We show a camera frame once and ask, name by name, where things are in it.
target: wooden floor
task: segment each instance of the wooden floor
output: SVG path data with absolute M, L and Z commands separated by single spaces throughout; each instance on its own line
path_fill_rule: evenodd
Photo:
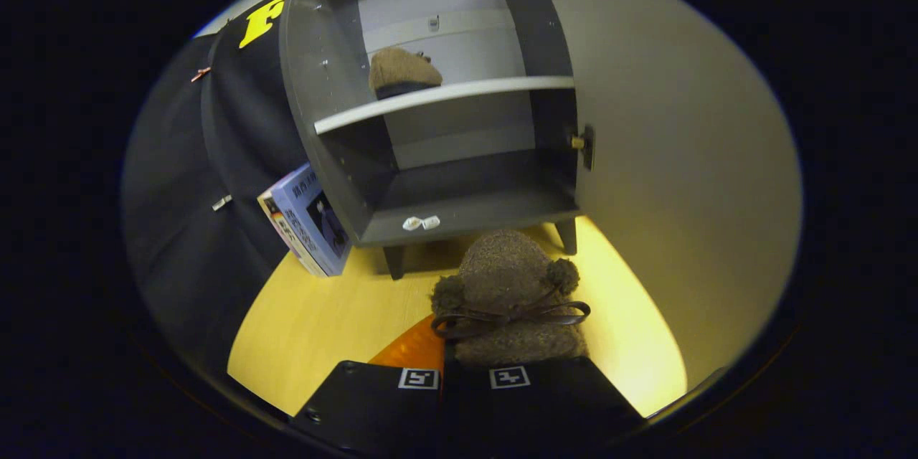
M 564 256 L 551 224 L 524 230 L 552 259 Z M 380 249 L 354 249 L 344 274 L 319 279 L 292 254 L 249 309 L 227 373 L 279 410 L 295 415 L 343 360 L 368 361 L 430 315 L 434 283 L 456 273 L 476 236 L 409 247 L 393 282 Z M 590 358 L 647 416 L 686 391 L 675 339 L 650 296 L 587 217 L 577 218 L 580 271 L 574 299 L 590 304 L 582 324 Z

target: ribbon bow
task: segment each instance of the ribbon bow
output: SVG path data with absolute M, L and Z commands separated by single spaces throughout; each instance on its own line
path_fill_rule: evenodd
M 430 322 L 430 328 L 433 333 L 444 339 L 464 339 L 494 331 L 494 329 L 507 326 L 516 321 L 532 321 L 545 325 L 577 325 L 583 322 L 590 315 L 590 306 L 582 301 L 568 301 L 565 303 L 555 303 L 554 305 L 544 305 L 544 302 L 557 291 L 557 287 L 545 293 L 536 301 L 523 306 L 514 306 L 504 314 L 495 314 L 483 310 L 473 310 L 460 306 L 456 312 L 443 314 L 434 318 Z M 558 308 L 576 308 L 583 312 L 580 316 L 551 314 Z M 456 321 L 470 321 L 471 324 L 465 325 L 465 328 L 440 328 L 443 323 Z

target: black fabric bag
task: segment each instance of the black fabric bag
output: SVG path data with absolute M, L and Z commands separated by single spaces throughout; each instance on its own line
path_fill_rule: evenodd
M 247 16 L 271 1 L 178 53 L 141 109 L 124 163 L 122 224 L 138 289 L 174 350 L 212 381 L 227 377 L 242 319 L 288 252 L 256 197 L 308 160 L 286 100 L 278 20 L 240 48 Z

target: pom-pom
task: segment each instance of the pom-pom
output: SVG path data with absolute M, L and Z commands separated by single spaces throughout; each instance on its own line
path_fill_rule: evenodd
M 563 257 L 548 264 L 547 277 L 552 285 L 557 286 L 558 292 L 562 295 L 574 292 L 580 281 L 577 266 L 571 260 L 565 260 Z
M 465 285 L 459 276 L 442 276 L 437 285 L 433 287 L 430 296 L 430 307 L 433 313 L 440 315 L 450 310 L 455 310 L 465 302 Z

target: book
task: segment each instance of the book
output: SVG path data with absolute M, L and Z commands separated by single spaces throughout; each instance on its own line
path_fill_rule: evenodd
M 290 227 L 290 224 L 284 218 L 284 214 L 282 214 L 280 208 L 278 208 L 278 204 L 275 203 L 275 199 L 271 194 L 271 188 L 262 192 L 258 197 L 258 204 L 261 205 L 262 211 L 265 212 L 265 216 L 271 221 L 271 225 L 278 231 L 284 243 L 288 245 L 290 252 L 296 256 L 296 259 L 303 264 L 306 270 L 319 278 L 328 277 L 328 274 L 325 274 L 324 270 L 318 266 L 316 259 L 312 257 L 311 253 L 309 253 L 303 246 L 303 243 L 296 237 L 296 234 L 294 234 L 293 228 Z
M 278 181 L 273 200 L 318 266 L 328 276 L 344 271 L 351 239 L 341 226 L 311 165 L 306 163 Z

